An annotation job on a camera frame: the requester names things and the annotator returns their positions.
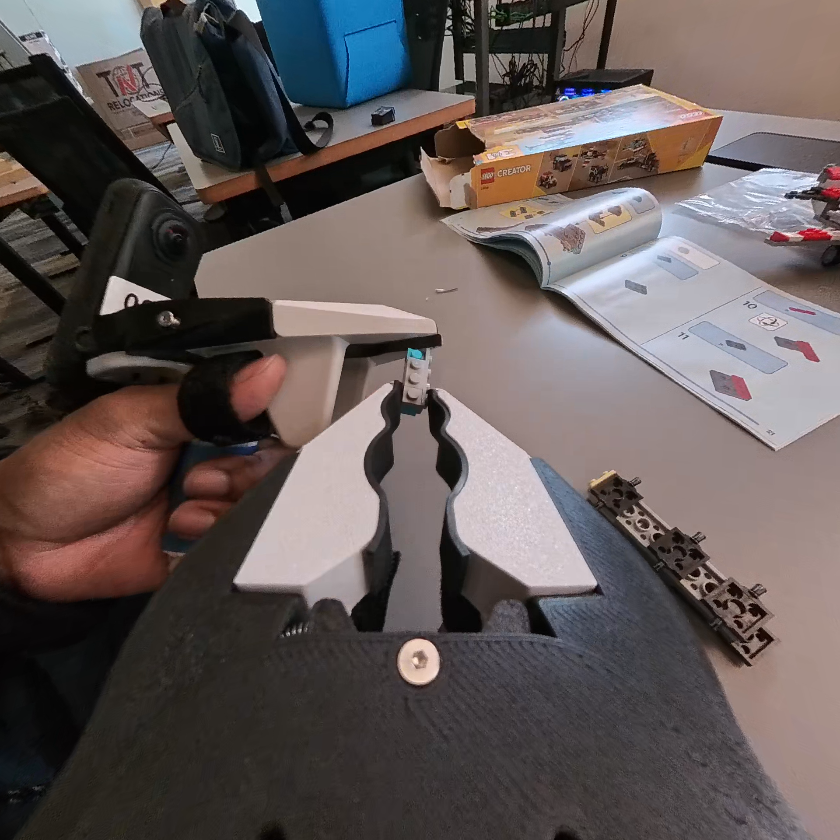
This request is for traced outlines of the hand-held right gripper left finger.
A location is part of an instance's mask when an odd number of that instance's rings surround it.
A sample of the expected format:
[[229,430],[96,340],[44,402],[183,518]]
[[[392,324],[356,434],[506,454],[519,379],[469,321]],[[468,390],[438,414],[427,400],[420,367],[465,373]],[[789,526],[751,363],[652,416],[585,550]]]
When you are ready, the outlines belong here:
[[236,573],[237,590],[295,595],[309,607],[332,599],[357,629],[383,629],[399,558],[382,480],[402,404],[402,386],[384,385],[302,447]]

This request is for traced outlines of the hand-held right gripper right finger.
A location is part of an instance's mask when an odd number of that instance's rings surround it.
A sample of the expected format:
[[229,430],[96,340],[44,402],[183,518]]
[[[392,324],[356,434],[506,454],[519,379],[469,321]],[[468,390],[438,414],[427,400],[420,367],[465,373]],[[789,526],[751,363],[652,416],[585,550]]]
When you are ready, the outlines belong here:
[[532,457],[442,389],[429,393],[436,471],[448,488],[440,608],[474,633],[503,602],[592,595],[597,581]]

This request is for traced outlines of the small grey teal brick assembly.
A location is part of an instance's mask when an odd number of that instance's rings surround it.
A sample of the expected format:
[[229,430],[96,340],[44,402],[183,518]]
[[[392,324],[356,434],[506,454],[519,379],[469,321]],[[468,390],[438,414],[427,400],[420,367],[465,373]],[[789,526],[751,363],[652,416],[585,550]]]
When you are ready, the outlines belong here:
[[408,349],[404,359],[400,414],[421,415],[427,408],[433,350]]

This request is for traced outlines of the person's left forearm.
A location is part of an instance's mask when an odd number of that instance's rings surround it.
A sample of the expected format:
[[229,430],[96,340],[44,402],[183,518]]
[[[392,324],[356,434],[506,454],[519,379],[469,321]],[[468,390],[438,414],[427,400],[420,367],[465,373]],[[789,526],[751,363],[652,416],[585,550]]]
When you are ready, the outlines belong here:
[[108,598],[54,602],[2,587],[2,669],[26,658],[80,647],[85,668],[110,669],[152,591]]

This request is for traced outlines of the grey desk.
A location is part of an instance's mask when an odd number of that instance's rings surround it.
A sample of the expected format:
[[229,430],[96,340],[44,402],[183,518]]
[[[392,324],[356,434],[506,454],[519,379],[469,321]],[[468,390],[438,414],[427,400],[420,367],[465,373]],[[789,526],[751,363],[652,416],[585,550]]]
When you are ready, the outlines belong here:
[[740,667],[702,634],[710,661],[806,830],[838,838],[838,420],[771,451],[443,215],[418,175],[208,253],[196,287],[434,319],[436,385],[579,492],[616,469],[670,525],[705,533],[720,570],[767,587],[780,639]]

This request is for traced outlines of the person's left hand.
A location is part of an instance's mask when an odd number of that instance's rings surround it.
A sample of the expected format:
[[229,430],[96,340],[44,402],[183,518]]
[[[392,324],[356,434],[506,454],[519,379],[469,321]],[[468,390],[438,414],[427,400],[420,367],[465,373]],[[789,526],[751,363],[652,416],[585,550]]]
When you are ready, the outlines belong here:
[[2,588],[42,602],[159,589],[166,533],[199,539],[292,451],[270,440],[247,456],[205,461],[169,482],[192,436],[178,386],[123,388],[91,402],[2,461]]

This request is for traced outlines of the printed cardboard box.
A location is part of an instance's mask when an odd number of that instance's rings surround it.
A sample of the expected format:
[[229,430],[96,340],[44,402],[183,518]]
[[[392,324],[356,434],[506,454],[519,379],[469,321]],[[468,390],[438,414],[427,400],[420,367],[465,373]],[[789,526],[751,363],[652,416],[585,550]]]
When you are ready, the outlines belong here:
[[135,105],[162,99],[163,88],[144,48],[76,68],[84,92],[110,129],[132,151],[170,137]]

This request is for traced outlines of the long black brick chassis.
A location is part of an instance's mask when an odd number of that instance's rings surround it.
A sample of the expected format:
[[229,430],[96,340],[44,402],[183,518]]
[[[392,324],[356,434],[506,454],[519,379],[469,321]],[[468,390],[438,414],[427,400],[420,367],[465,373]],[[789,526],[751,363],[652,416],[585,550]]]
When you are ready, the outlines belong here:
[[755,665],[780,642],[770,627],[774,615],[763,601],[766,588],[720,572],[702,546],[706,536],[670,526],[646,503],[640,483],[608,470],[589,482],[587,498],[737,659]]

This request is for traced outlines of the dark backpack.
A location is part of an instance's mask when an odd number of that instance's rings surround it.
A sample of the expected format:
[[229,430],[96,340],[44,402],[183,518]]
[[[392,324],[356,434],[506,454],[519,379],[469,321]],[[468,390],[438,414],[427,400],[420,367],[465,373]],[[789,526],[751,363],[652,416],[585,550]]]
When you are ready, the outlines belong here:
[[143,11],[140,36],[192,152],[231,172],[314,154],[333,117],[301,122],[256,28],[234,2],[164,2]]

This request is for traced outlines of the blue felt bag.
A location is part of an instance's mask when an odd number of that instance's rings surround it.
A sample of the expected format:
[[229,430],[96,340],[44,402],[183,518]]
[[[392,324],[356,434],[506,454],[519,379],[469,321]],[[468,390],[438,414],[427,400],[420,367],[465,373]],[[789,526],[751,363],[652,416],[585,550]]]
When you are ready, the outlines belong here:
[[408,88],[402,1],[258,1],[277,71],[296,104],[346,109]]

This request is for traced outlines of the open instruction booklet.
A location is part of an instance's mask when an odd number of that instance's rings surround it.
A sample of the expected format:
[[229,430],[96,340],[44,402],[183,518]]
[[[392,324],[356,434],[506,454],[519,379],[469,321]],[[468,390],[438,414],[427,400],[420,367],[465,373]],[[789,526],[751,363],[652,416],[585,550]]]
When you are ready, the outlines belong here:
[[678,236],[650,192],[544,196],[444,224],[522,257],[615,341],[779,450],[839,415],[839,316]]

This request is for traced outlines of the yellow toy brick box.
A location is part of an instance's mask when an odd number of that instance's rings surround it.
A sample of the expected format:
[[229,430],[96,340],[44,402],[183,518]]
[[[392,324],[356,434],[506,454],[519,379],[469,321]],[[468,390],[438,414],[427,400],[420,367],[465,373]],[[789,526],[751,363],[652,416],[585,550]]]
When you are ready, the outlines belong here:
[[477,209],[697,168],[721,122],[636,85],[459,121],[420,165],[442,208]]

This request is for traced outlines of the black device with lights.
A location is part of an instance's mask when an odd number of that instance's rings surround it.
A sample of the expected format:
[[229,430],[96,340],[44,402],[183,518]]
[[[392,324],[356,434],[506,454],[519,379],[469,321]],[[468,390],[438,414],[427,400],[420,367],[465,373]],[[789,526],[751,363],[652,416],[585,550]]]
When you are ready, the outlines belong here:
[[557,102],[583,98],[636,85],[649,87],[653,69],[584,69],[567,73],[554,85]]

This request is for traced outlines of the clear plastic bag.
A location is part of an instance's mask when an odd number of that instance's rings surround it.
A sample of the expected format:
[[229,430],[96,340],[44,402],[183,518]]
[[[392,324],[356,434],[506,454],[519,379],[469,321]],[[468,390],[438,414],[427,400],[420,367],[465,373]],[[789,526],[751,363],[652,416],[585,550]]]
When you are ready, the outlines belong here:
[[675,205],[678,213],[752,234],[795,234],[807,228],[838,230],[816,219],[810,199],[786,198],[817,184],[817,174],[767,168],[720,185]]

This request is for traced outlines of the black flat pad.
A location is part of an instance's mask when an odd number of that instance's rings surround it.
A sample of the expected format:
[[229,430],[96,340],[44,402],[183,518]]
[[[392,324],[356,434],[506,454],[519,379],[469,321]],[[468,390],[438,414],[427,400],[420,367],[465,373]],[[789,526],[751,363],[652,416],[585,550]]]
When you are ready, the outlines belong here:
[[714,165],[748,172],[774,168],[818,173],[827,165],[839,164],[839,142],[755,132],[711,150],[707,160]]

